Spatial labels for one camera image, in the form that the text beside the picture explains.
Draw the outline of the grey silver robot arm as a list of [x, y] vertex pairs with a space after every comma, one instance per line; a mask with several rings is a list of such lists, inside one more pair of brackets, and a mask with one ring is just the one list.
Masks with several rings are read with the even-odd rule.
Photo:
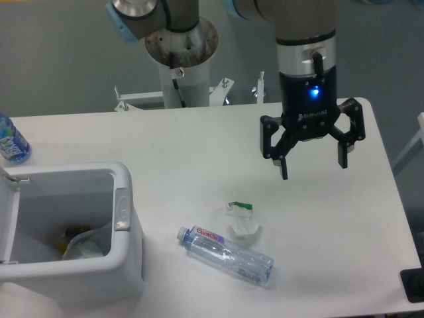
[[[286, 158], [299, 142], [331, 135], [338, 161], [365, 138], [361, 104], [337, 103], [334, 1], [224, 1], [228, 13], [274, 25], [282, 114], [260, 119], [264, 158], [288, 175]], [[109, 1], [106, 11], [127, 42], [144, 40], [162, 70], [167, 108], [204, 106], [209, 82], [191, 72], [208, 62], [218, 45], [215, 27], [199, 14], [197, 1]]]

